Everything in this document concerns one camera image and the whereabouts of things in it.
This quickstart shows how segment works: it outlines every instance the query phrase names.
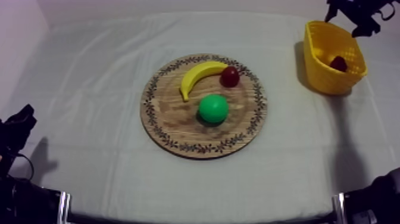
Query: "wood grain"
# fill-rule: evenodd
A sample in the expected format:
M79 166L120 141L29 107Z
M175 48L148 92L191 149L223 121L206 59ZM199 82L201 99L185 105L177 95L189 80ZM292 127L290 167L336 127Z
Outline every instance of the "wood grain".
M220 84L220 76L200 80L183 102L180 82L193 66L205 61L221 61L235 66L240 82L234 88ZM208 94L220 94L229 104L227 119L218 126L200 122L198 105ZM260 131L267 114L267 100L258 78L243 64L214 54L178 58L159 69L142 95L140 117L150 137L163 149L182 157L208 159L234 153Z

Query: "plastic basket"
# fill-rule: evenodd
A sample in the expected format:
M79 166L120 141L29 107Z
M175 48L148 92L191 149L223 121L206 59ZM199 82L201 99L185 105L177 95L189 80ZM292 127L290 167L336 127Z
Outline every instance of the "plastic basket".
M345 59L346 72L329 66L336 56ZM304 58L309 84L325 94L345 94L367 74L357 41L349 32L331 23L310 21L306 24Z

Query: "white table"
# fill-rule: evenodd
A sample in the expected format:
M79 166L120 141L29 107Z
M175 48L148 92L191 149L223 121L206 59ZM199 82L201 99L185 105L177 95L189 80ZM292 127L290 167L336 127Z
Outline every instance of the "white table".
M22 153L32 155L34 182L71 193L75 212L178 223L324 213L333 194L367 186L400 165L400 38L388 32L359 38L369 74L349 96L329 98L298 79L305 73L307 21L170 13L56 27L2 117L27 103L35 108L38 123ZM238 153L211 161L160 149L139 118L153 73L202 52L247 65L268 99L260 134Z

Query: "banana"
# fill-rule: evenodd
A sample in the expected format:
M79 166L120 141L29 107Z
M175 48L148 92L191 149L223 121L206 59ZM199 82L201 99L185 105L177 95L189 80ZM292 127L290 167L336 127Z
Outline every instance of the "banana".
M180 92L182 93L183 101L189 101L189 92L192 90L197 81L207 76L219 74L226 67L228 67L227 64L218 61L207 61L191 68L183 76L180 84Z

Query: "red apple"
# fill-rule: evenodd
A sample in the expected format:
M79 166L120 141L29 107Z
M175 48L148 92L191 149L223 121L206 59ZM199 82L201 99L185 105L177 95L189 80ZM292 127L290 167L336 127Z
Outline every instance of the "red apple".
M333 59L329 66L342 72L346 72L347 70L346 61L341 56L336 56L336 58Z
M228 66L221 73L220 82L227 88L235 87L239 83L239 72L233 66Z

